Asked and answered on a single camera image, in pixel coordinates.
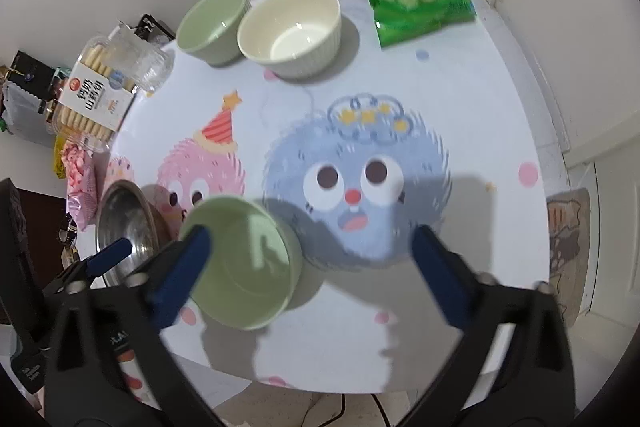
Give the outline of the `worn steel bowl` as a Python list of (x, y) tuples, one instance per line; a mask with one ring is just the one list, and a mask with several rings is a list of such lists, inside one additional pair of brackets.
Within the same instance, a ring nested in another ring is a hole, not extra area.
[(128, 239), (131, 254), (102, 275), (107, 286), (122, 283), (171, 242), (163, 217), (129, 180), (118, 180), (108, 187), (96, 216), (96, 249), (101, 251), (118, 239)]

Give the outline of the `light green ceramic bowl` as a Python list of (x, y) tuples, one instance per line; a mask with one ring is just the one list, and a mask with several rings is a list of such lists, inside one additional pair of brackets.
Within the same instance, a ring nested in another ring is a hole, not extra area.
[(297, 236), (264, 206), (217, 195), (186, 215), (181, 239), (201, 225), (210, 256), (191, 298), (207, 317), (232, 329), (262, 329), (288, 308), (303, 270)]

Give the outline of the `cream white ceramic bowl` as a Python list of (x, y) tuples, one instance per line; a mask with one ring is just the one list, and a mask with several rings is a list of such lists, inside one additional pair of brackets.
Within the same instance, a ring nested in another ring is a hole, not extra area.
[(282, 80), (303, 80), (334, 61), (341, 37), (339, 0), (262, 0), (242, 19), (238, 46)]

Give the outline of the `pink strawberry snack bag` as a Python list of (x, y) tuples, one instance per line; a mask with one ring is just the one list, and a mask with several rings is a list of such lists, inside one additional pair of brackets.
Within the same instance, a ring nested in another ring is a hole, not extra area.
[(85, 231), (98, 213), (110, 155), (67, 141), (61, 158), (66, 171), (66, 210), (78, 230)]

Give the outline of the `yellow cloth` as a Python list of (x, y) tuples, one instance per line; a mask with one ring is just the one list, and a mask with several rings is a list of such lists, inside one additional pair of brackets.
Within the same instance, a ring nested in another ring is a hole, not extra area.
[(65, 147), (66, 139), (62, 136), (56, 136), (53, 147), (52, 169), (56, 178), (64, 180), (66, 178), (66, 170), (62, 161), (62, 152)]

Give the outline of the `patterned floor mat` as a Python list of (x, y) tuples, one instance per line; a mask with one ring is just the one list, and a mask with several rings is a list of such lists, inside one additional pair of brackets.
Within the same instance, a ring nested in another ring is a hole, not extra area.
[(550, 196), (547, 201), (550, 284), (567, 329), (582, 306), (590, 248), (590, 196), (581, 188)]

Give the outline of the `biscuit box with white label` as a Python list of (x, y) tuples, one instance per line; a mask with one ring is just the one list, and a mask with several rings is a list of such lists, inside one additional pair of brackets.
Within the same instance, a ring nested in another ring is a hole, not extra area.
[(52, 130), (89, 152), (108, 150), (136, 95), (160, 89), (174, 63), (172, 50), (140, 38), (126, 24), (94, 36), (62, 80)]

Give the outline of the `cartoon printed tablecloth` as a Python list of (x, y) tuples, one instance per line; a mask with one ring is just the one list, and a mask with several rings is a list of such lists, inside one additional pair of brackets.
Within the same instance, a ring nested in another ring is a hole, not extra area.
[(484, 16), (390, 48), (367, 0), (341, 0), (340, 54), (280, 80), (177, 54), (134, 101), (103, 166), (142, 187), (171, 230), (239, 194), (303, 248), (296, 292), (253, 331), (215, 320), (209, 284), (163, 334), (182, 361), (265, 384), (367, 393), (427, 385), (458, 339), (409, 256), (417, 225), (506, 285), (547, 279), (537, 143)]

